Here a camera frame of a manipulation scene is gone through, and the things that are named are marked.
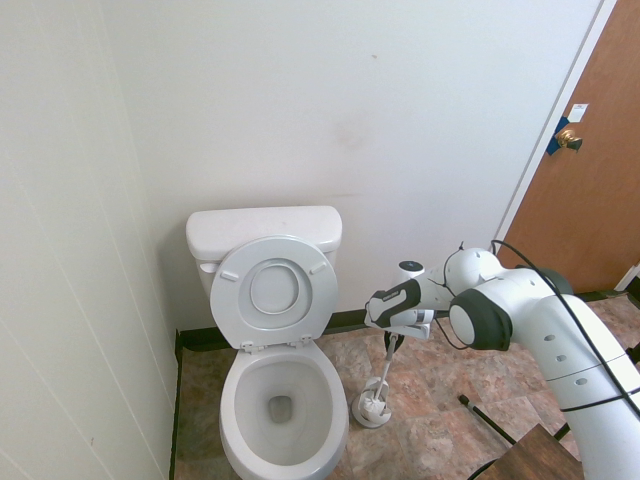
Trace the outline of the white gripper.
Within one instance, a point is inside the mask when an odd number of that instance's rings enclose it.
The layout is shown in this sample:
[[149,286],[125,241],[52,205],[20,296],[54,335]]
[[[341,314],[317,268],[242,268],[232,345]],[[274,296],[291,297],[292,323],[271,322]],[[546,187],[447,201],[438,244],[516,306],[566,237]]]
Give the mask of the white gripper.
[[384,345],[385,350],[389,350],[391,343],[391,333],[398,334],[396,340],[396,346],[402,345],[405,336],[417,338],[419,340],[428,340],[431,331],[430,323],[419,323],[413,325],[391,326],[388,328],[389,332],[384,332]]

